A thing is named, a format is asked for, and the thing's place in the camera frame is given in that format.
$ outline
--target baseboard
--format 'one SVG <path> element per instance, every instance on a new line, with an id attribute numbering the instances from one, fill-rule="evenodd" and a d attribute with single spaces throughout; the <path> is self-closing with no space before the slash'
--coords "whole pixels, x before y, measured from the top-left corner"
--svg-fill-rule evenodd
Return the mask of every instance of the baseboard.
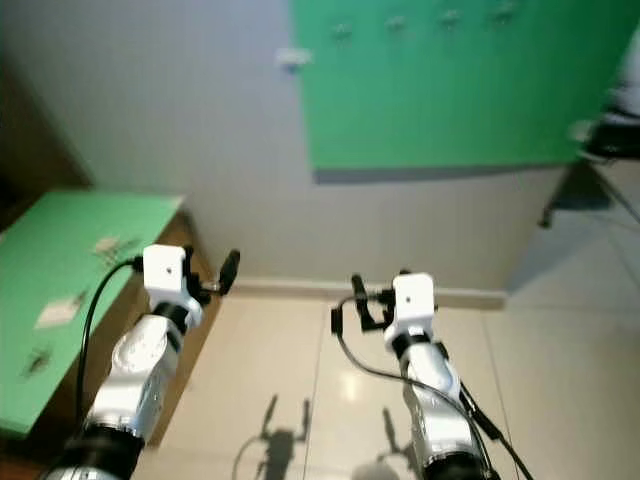
<path id="1" fill-rule="evenodd" d="M 388 285 L 367 284 L 371 290 L 379 290 Z M 348 282 L 326 282 L 297 278 L 243 277 L 239 276 L 233 285 L 237 294 L 294 296 L 306 298 L 340 298 L 352 293 Z M 477 290 L 468 288 L 436 287 L 436 304 L 447 308 L 473 308 L 480 310 L 501 310 L 507 299 L 502 290 Z"/>

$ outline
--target black joint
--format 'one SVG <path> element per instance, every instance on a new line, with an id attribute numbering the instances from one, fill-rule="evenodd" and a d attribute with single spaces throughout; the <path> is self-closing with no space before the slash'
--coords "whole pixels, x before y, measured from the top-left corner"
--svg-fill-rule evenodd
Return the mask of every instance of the black joint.
<path id="1" fill-rule="evenodd" d="M 142 271 L 144 270 L 144 261 L 142 255 L 136 255 L 135 257 L 133 257 L 131 268 L 133 268 L 135 272 L 142 273 Z"/>
<path id="2" fill-rule="evenodd" d="M 385 288 L 377 295 L 379 303 L 393 309 L 396 306 L 396 292 L 393 288 Z"/>
<path id="3" fill-rule="evenodd" d="M 342 309 L 339 307 L 331 309 L 331 334 L 342 335 Z"/>
<path id="4" fill-rule="evenodd" d="M 189 295 L 196 299 L 203 307 L 208 305 L 211 301 L 211 297 L 206 295 L 206 292 L 202 291 L 200 275 L 197 273 L 187 274 L 187 291 L 189 292 Z"/>
<path id="5" fill-rule="evenodd" d="M 95 468 L 115 478 L 130 478 L 144 441 L 128 432 L 93 426 L 72 439 L 54 468 Z"/>
<path id="6" fill-rule="evenodd" d="M 449 352 L 447 352 L 447 347 L 444 346 L 444 343 L 436 342 L 435 346 L 438 347 L 438 350 L 440 350 L 440 353 L 445 358 L 445 360 L 449 360 Z"/>
<path id="7" fill-rule="evenodd" d="M 218 284 L 220 285 L 219 295 L 226 295 L 231 290 L 231 285 L 238 275 L 238 265 L 240 264 L 240 251 L 233 249 L 227 255 L 220 273 L 218 275 Z"/>
<path id="8" fill-rule="evenodd" d="M 424 478 L 430 480 L 486 480 L 486 470 L 482 461 L 466 452 L 446 454 L 430 463 L 424 469 Z"/>
<path id="9" fill-rule="evenodd" d="M 418 343 L 429 343 L 430 339 L 426 333 L 421 333 L 419 335 L 409 335 L 408 333 L 403 333 L 398 335 L 393 342 L 391 342 L 391 347 L 396 354 L 396 358 L 400 360 L 404 352 L 407 351 L 411 345 L 416 345 Z"/>
<path id="10" fill-rule="evenodd" d="M 191 245 L 185 245 L 184 247 L 182 247 L 182 249 L 184 250 L 184 253 L 185 253 L 184 261 L 182 265 L 182 273 L 187 278 L 189 278 L 189 275 L 191 274 L 191 257 L 193 256 L 194 250 Z"/>
<path id="11" fill-rule="evenodd" d="M 384 318 L 384 322 L 380 324 L 382 330 L 386 330 L 387 327 L 391 326 L 393 323 L 393 315 L 393 308 L 387 308 L 382 311 L 382 316 Z"/>
<path id="12" fill-rule="evenodd" d="M 156 305 L 152 314 L 171 320 L 182 335 L 187 333 L 187 324 L 185 323 L 185 320 L 187 319 L 189 311 L 184 307 L 173 303 L 162 302 Z"/>
<path id="13" fill-rule="evenodd" d="M 359 274 L 354 273 L 351 276 L 351 285 L 353 286 L 353 293 L 356 297 L 356 310 L 360 317 L 361 330 L 363 332 L 369 332 L 371 330 L 379 330 L 382 328 L 382 325 L 376 324 L 376 321 L 369 313 L 369 307 L 367 306 L 367 292 L 364 289 L 362 277 Z"/>

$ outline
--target paper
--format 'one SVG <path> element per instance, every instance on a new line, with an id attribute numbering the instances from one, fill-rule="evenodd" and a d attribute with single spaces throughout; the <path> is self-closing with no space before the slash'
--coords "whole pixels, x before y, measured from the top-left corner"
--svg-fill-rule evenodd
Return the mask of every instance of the paper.
<path id="1" fill-rule="evenodd" d="M 78 313 L 78 309 L 84 300 L 84 293 L 75 297 L 55 300 L 45 305 L 38 316 L 34 328 L 49 328 L 66 325 Z"/>

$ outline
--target tiled floor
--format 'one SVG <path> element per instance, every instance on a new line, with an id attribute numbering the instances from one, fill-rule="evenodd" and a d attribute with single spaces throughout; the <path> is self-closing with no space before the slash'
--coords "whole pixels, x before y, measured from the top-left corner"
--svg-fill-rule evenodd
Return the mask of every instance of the tiled floor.
<path id="1" fill-rule="evenodd" d="M 435 331 L 536 478 L 636 479 L 640 231 L 555 220 L 504 311 L 441 309 Z M 162 447 L 135 478 L 415 480 L 401 387 L 348 363 L 329 334 L 332 303 L 227 298 Z M 358 356 L 397 368 L 381 334 L 361 334 L 353 311 L 347 320 Z M 490 453 L 503 479 L 518 478 L 503 450 Z"/>

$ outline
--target white wall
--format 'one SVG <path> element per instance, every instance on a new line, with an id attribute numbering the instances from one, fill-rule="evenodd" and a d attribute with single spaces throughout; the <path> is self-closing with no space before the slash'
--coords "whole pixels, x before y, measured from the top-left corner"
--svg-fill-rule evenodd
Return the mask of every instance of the white wall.
<path id="1" fill-rule="evenodd" d="M 242 273 L 501 289 L 557 170 L 314 183 L 286 0 L 4 0 L 3 50 L 97 183 L 186 192 L 209 253 Z"/>

